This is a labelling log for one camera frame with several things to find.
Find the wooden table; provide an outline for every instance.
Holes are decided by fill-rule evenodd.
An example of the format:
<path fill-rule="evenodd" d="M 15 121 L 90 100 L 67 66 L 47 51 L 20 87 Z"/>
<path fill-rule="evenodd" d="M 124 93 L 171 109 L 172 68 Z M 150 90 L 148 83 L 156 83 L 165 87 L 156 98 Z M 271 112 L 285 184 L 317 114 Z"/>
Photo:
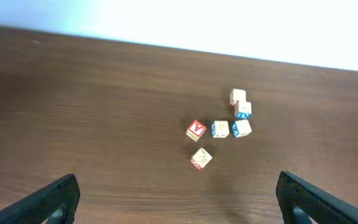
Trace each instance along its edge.
<path fill-rule="evenodd" d="M 231 88 L 252 134 L 186 137 Z M 282 223 L 281 170 L 358 207 L 358 72 L 0 28 L 0 209 L 74 173 L 76 223 Z"/>

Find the wooden table surface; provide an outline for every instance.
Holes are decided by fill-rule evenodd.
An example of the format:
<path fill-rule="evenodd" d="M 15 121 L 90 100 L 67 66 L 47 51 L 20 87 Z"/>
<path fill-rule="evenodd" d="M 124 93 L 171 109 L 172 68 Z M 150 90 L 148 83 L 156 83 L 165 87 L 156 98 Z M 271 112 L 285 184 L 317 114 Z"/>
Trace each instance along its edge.
<path fill-rule="evenodd" d="M 186 137 L 231 88 L 252 134 Z M 358 72 L 0 28 L 0 209 L 74 173 L 76 223 L 282 223 L 281 170 L 358 207 Z"/>

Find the white wall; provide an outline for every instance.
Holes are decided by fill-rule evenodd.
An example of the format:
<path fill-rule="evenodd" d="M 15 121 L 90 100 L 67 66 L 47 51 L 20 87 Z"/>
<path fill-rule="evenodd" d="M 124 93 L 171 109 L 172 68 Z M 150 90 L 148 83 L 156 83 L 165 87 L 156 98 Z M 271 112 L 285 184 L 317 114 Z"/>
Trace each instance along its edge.
<path fill-rule="evenodd" d="M 356 0 L 0 0 L 0 25 L 358 70 Z"/>

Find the wooden block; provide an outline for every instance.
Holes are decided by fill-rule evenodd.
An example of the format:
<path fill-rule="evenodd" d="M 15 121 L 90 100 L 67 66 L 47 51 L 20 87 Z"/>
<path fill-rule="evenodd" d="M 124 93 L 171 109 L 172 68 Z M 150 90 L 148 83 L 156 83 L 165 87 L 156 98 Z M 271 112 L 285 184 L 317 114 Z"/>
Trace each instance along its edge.
<path fill-rule="evenodd" d="M 232 125 L 232 131 L 235 138 L 247 136 L 252 132 L 251 125 L 249 124 L 249 121 L 239 120 L 235 121 Z"/>
<path fill-rule="evenodd" d="M 186 135 L 192 140 L 198 141 L 199 138 L 205 133 L 206 126 L 201 124 L 199 121 L 194 120 L 189 128 L 186 130 Z"/>
<path fill-rule="evenodd" d="M 230 92 L 230 105 L 234 106 L 239 100 L 247 101 L 247 93 L 245 90 L 232 89 Z"/>
<path fill-rule="evenodd" d="M 211 125 L 212 138 L 226 138 L 230 134 L 228 121 L 214 121 Z"/>
<path fill-rule="evenodd" d="M 251 102 L 238 101 L 234 107 L 234 116 L 236 119 L 249 119 L 252 115 Z"/>
<path fill-rule="evenodd" d="M 212 159 L 212 156 L 203 149 L 199 148 L 198 151 L 191 157 L 190 162 L 197 167 L 197 169 L 202 170 L 207 163 L 209 163 Z"/>

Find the block face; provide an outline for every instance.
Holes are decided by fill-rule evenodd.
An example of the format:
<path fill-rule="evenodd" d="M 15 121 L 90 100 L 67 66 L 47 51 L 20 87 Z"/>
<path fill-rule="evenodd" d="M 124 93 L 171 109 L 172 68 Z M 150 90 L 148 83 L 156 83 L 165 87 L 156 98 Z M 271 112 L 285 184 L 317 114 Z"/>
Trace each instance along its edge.
<path fill-rule="evenodd" d="M 233 123 L 231 126 L 231 129 L 233 131 L 233 136 L 236 138 L 239 135 L 239 129 L 237 128 L 236 122 Z"/>
<path fill-rule="evenodd" d="M 228 121 L 214 121 L 211 129 L 212 138 L 226 138 L 230 134 Z"/>
<path fill-rule="evenodd" d="M 209 163 L 212 159 L 212 156 L 203 149 L 202 147 L 197 150 L 197 152 L 191 157 L 190 162 L 194 164 L 197 169 L 204 168 L 207 163 Z"/>
<path fill-rule="evenodd" d="M 251 102 L 238 101 L 234 107 L 234 116 L 237 119 L 249 119 L 252 115 Z"/>
<path fill-rule="evenodd" d="M 233 135 L 235 138 L 247 136 L 252 132 L 251 125 L 248 120 L 235 121 L 232 125 Z"/>
<path fill-rule="evenodd" d="M 199 121 L 194 120 L 186 130 L 186 135 L 189 136 L 192 140 L 198 141 L 199 138 L 205 133 L 205 131 L 206 126 L 201 124 Z"/>
<path fill-rule="evenodd" d="M 247 100 L 247 93 L 245 90 L 232 89 L 230 92 L 230 105 L 234 106 L 240 100 Z"/>

